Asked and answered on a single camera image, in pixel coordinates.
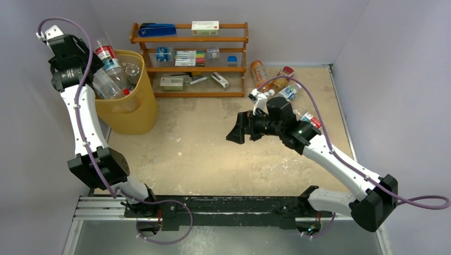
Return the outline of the blue label clear bottle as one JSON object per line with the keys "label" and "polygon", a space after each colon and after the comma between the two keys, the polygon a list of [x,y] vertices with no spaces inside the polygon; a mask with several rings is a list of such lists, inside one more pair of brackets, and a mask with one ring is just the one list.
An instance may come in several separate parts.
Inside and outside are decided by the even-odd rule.
{"label": "blue label clear bottle", "polygon": [[116,100],[124,97],[123,91],[103,69],[94,74],[93,86],[101,99]]}

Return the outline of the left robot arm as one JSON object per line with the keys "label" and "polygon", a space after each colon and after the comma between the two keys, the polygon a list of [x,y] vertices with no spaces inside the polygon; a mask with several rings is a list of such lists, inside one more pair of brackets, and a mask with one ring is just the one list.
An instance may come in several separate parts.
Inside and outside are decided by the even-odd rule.
{"label": "left robot arm", "polygon": [[108,190],[115,197],[138,203],[145,217],[158,212],[151,189],[131,177],[123,154],[110,148],[102,135],[95,107],[95,73],[103,62],[74,35],[46,35],[43,41],[54,57],[49,60],[52,86],[60,93],[68,110],[75,141],[74,158],[67,165],[72,174],[91,189]]}

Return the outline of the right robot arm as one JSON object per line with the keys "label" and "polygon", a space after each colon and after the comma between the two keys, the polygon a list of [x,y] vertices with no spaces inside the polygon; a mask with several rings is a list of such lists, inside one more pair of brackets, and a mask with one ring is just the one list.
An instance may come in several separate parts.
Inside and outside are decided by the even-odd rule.
{"label": "right robot arm", "polygon": [[339,180],[349,191],[313,188],[299,201],[299,211],[312,216],[317,211],[330,211],[351,217],[361,228],[376,232],[397,207],[390,193],[398,193],[398,181],[391,175],[374,173],[349,158],[335,146],[329,147],[324,134],[307,121],[297,119],[291,103],[273,98],[261,109],[240,112],[226,140],[243,144],[264,135],[277,136],[282,143],[316,162]]}

